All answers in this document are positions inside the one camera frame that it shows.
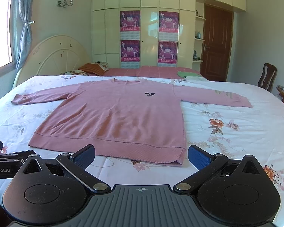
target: door handle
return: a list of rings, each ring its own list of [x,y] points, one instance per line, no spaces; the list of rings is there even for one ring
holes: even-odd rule
[[[208,46],[205,44],[205,45],[204,45],[204,52],[205,52],[207,49],[210,49],[210,47],[208,47]]]

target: chair backrest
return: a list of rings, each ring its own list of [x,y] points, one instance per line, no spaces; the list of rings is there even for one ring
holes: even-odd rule
[[[258,82],[258,87],[264,88],[267,91],[271,92],[271,89],[273,87],[273,81],[276,78],[276,73],[277,73],[277,69],[274,65],[265,63],[263,67],[262,76]]]

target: folded green towel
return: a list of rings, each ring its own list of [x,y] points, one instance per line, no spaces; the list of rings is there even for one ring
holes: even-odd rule
[[[178,72],[178,76],[181,78],[185,78],[187,76],[202,77],[201,75],[194,72]]]

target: curtain tieback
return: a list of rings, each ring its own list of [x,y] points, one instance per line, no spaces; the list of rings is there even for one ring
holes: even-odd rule
[[[30,24],[33,24],[33,23],[35,23],[34,20],[33,20],[33,21],[30,21],[30,22],[25,22],[24,25],[27,26],[27,25],[30,25]]]

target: metal pivot bolt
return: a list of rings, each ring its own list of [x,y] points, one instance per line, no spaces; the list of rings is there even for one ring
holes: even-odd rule
[[[99,190],[99,191],[102,191],[102,190],[105,190],[108,188],[108,185],[105,184],[105,183],[96,183],[94,186],[93,186],[94,190]]]
[[[178,183],[178,184],[176,185],[176,188],[177,188],[178,190],[184,191],[184,190],[189,190],[189,189],[191,188],[191,186],[190,186],[188,183]]]

